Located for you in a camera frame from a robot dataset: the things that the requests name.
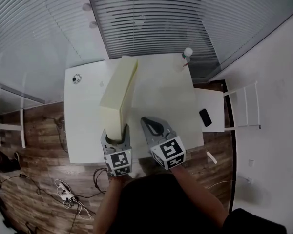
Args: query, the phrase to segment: chair leg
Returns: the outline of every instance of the chair leg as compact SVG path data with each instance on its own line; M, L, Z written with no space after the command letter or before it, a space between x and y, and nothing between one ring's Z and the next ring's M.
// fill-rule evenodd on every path
M20 110L20 119L21 119L21 146L26 148L25 145L25 132L24 132L24 109Z
M238 127L225 127L225 131L235 131L237 129L241 128L249 128L249 127L258 127L258 129L261 129L261 125L248 125L248 126L238 126Z

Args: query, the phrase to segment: sticker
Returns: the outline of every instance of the sticker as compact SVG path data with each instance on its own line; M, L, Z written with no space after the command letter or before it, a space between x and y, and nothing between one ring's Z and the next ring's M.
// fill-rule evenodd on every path
M118 152L111 155L113 167L128 165L128 159L125 152Z
M163 145L160 145L160 148L166 159L169 159L173 156L176 156L177 154L182 153L182 149L180 148L175 139L166 142Z
M168 169L172 168L173 166L179 165L182 162L184 162L184 155L183 154L178 156L178 157L176 157L176 158L174 158L174 159L172 159L172 160L170 160L170 161L168 161L168 164L167 164Z
M130 172L129 166L115 170L116 176L123 175L123 174L127 174L129 172Z
M158 157L155 153L153 153L153 157L157 161L157 163L165 168L164 162L160 159L160 157Z

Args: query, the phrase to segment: beige box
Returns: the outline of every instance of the beige box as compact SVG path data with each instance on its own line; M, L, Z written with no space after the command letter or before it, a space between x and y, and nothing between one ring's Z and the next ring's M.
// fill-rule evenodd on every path
M109 139L121 140L131 108L138 60L122 56L100 101L102 124Z

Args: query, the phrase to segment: person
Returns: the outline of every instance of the person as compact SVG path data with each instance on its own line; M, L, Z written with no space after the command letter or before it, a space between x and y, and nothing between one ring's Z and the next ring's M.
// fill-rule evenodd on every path
M17 152L14 153L14 159L10 160L3 152L0 151L0 171L7 173L20 170L20 157Z
M95 234L274 233L284 226L222 203L178 165L171 174L111 179L94 220Z

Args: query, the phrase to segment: fiducial marker cube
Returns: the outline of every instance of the fiducial marker cube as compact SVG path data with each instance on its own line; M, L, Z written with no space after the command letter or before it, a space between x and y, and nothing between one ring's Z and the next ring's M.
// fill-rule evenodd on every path
M153 158L166 170L186 160L186 150L179 136L152 147Z
M132 171L132 150L116 152L105 155L106 162L109 164L115 177L128 174Z

